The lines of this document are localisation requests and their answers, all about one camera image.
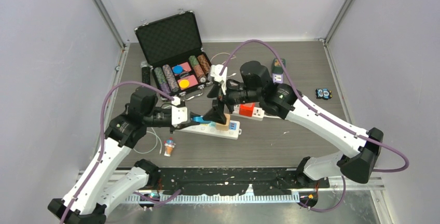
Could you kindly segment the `blue square case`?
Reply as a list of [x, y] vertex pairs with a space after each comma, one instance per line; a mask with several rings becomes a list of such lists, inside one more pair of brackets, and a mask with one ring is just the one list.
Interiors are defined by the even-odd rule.
[[195, 116], [191, 119], [193, 122], [199, 123], [199, 124], [210, 124], [211, 121], [204, 120], [202, 116]]

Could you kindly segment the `beige cube socket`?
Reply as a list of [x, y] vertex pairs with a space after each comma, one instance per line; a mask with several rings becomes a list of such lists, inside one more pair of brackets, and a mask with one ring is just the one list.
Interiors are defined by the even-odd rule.
[[225, 114], [226, 117], [226, 123], [225, 124], [220, 124], [220, 123], [216, 123], [215, 128], [219, 131], [228, 131], [229, 130], [229, 125], [230, 125], [230, 114]]

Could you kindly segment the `dark green cube socket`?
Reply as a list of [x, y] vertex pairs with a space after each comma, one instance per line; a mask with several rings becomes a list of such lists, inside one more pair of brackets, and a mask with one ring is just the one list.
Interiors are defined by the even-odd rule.
[[274, 58], [271, 65], [271, 72], [273, 74], [282, 75], [284, 73], [283, 67], [286, 67], [286, 60]]

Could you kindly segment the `red cube socket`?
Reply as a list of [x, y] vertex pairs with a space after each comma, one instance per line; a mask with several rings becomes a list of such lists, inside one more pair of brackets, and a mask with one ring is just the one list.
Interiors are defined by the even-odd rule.
[[252, 117], [254, 112], [255, 104], [254, 103], [246, 103], [239, 105], [239, 115], [245, 117]]

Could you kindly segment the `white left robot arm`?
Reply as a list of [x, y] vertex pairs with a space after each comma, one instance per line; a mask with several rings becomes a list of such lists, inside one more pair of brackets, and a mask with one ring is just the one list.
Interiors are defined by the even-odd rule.
[[48, 205], [60, 223], [105, 223], [116, 206], [135, 191], [158, 187], [159, 167], [145, 159], [136, 161], [123, 178], [106, 187], [147, 128], [169, 128], [173, 132], [197, 124], [193, 120], [196, 115], [178, 97], [172, 98], [169, 108], [157, 106], [158, 92], [149, 85], [136, 88], [125, 111], [107, 128], [101, 127], [99, 150], [81, 178], [64, 197], [52, 199]]

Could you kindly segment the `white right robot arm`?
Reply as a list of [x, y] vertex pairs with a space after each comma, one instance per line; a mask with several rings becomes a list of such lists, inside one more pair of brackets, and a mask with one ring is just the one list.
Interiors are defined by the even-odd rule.
[[228, 79], [226, 69], [220, 64], [211, 66], [208, 78], [214, 87], [208, 97], [213, 102], [204, 120], [224, 124], [225, 108], [232, 113], [236, 105], [258, 103], [266, 113], [299, 124], [338, 148], [334, 154], [301, 160], [296, 169], [296, 181], [301, 187], [309, 188], [317, 180], [331, 176], [344, 176], [360, 184], [369, 181], [380, 146], [366, 138], [381, 142], [381, 130], [355, 127], [295, 93], [290, 85], [274, 83], [268, 68], [257, 61], [240, 67], [242, 82]]

